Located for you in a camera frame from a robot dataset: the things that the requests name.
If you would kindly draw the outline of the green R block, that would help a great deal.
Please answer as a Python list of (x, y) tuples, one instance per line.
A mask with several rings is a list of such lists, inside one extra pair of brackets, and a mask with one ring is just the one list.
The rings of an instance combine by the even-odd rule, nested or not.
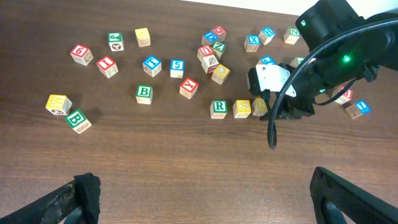
[(211, 119), (224, 119), (228, 114), (226, 100), (213, 100), (210, 106)]

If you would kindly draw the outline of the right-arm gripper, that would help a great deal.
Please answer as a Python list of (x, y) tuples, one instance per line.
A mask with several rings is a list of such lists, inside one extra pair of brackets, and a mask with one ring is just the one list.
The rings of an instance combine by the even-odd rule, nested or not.
[[(289, 64), (281, 63), (278, 66), (287, 69), (292, 77), (295, 67)], [(316, 62), (310, 62), (304, 66), (302, 72), (297, 75), (296, 79), (288, 87), (285, 96), (281, 92), (274, 92), (278, 99), (282, 100), (280, 108), (277, 109), (277, 119), (300, 119), (303, 116), (312, 116), (315, 114), (313, 105), (315, 97), (326, 92), (330, 86), (324, 81), (322, 74), (318, 71)], [(270, 91), (261, 94), (269, 106)]]

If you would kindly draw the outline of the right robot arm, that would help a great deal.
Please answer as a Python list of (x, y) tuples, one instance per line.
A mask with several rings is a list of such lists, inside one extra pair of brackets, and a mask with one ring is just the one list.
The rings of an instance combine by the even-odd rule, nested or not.
[(297, 66), (277, 65), (292, 74), (295, 96), (278, 90), (263, 121), (311, 116), (316, 96), (342, 83), (351, 86), (362, 78), (372, 82), (380, 66), (397, 70), (396, 12), (364, 19), (347, 1), (318, 1), (295, 25), (310, 53)]

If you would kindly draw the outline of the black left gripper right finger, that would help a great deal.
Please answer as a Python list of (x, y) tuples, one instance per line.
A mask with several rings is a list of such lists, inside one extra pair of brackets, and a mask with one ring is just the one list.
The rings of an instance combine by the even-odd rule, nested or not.
[(310, 183), (317, 223), (397, 224), (397, 208), (324, 167), (316, 167)]

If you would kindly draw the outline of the yellow S block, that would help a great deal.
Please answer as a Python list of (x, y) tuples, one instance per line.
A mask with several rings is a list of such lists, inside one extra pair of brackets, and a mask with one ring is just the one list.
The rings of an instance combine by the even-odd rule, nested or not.
[(249, 100), (236, 100), (233, 105), (234, 118), (247, 118), (251, 111), (251, 104)]
[(253, 116), (264, 116), (268, 112), (266, 102), (262, 98), (256, 98), (252, 102), (251, 108)]

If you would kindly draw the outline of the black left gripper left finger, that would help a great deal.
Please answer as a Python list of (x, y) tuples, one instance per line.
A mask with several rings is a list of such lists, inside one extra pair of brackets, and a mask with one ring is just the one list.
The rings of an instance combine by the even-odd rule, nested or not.
[(1, 218), (1, 223), (98, 223), (100, 178), (92, 173), (74, 180)]

